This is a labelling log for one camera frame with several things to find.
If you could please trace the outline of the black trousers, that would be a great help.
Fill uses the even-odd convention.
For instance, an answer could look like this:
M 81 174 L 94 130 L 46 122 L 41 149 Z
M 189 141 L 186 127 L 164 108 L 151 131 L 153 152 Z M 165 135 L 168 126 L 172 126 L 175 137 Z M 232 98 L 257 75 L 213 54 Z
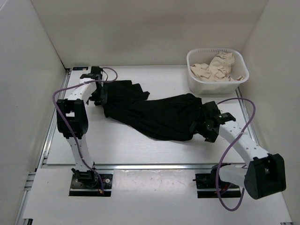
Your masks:
M 105 117 L 124 123 L 145 136 L 161 141 L 189 141 L 192 123 L 202 100 L 191 93 L 149 100 L 150 93 L 130 80 L 106 83 Z

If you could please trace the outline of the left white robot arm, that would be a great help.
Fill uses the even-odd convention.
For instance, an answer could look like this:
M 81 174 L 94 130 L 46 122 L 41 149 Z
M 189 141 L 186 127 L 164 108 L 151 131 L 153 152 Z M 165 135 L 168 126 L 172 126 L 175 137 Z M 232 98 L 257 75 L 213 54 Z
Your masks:
M 104 193 L 103 179 L 95 169 L 86 141 L 89 122 L 85 105 L 89 101 L 101 100 L 103 86 L 103 69 L 93 66 L 89 73 L 82 74 L 78 85 L 65 88 L 73 91 L 65 99 L 55 100 L 59 91 L 53 94 L 53 102 L 57 112 L 57 129 L 70 145 L 75 167 L 72 168 L 70 194 L 79 191 L 97 191 Z

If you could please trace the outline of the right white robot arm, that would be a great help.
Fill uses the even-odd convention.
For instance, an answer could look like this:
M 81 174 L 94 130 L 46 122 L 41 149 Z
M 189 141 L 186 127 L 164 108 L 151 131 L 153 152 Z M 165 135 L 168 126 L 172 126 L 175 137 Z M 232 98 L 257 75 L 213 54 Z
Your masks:
M 285 163 L 279 154 L 270 154 L 244 133 L 236 119 L 228 112 L 222 113 L 215 102 L 202 105 L 193 123 L 196 132 L 205 141 L 214 143 L 220 136 L 244 160 L 245 168 L 222 163 L 212 167 L 210 174 L 196 174 L 200 189 L 214 188 L 224 192 L 230 185 L 244 188 L 253 199 L 260 199 L 286 189 Z

